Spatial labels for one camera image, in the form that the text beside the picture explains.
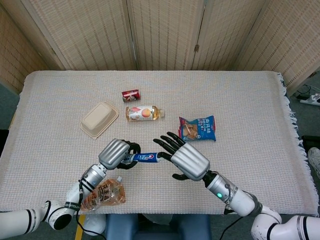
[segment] robotic hand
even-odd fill
[[[258,202],[257,198],[242,191],[231,181],[210,170],[210,161],[189,143],[172,132],[168,136],[153,141],[167,150],[159,152],[158,156],[172,162],[183,174],[173,174],[177,180],[191,179],[204,181],[205,187],[226,203],[225,214],[236,212],[238,215],[256,216],[251,228],[255,240],[318,240],[320,239],[320,218],[294,216],[287,223],[281,224],[280,215],[267,206]]]
[[[0,213],[0,239],[34,232],[40,222],[49,223],[55,230],[65,228],[75,212],[80,210],[82,200],[105,178],[107,170],[130,169],[137,164],[136,161],[121,163],[131,150],[134,154],[141,152],[136,143],[113,139],[99,154],[99,163],[89,167],[67,193],[64,205],[58,200],[48,200],[42,207]]]

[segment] bottle cap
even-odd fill
[[[158,108],[159,110],[159,117],[163,118],[165,116],[165,110],[163,108]]]

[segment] blue snack package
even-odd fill
[[[197,118],[192,121],[188,121],[183,117],[179,117],[179,119],[179,137],[184,141],[216,140],[216,124],[213,115],[206,118]]]

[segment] yellow tape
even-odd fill
[[[83,226],[85,223],[85,219],[86,219],[86,215],[80,215],[79,216],[79,223]],[[79,225],[77,225],[78,227],[76,228],[76,233],[75,233],[75,238],[74,240],[81,240],[82,239],[82,233],[83,230],[81,229],[81,227]]]

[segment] shoe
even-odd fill
[[[308,151],[308,160],[320,178],[320,149],[312,147]]]

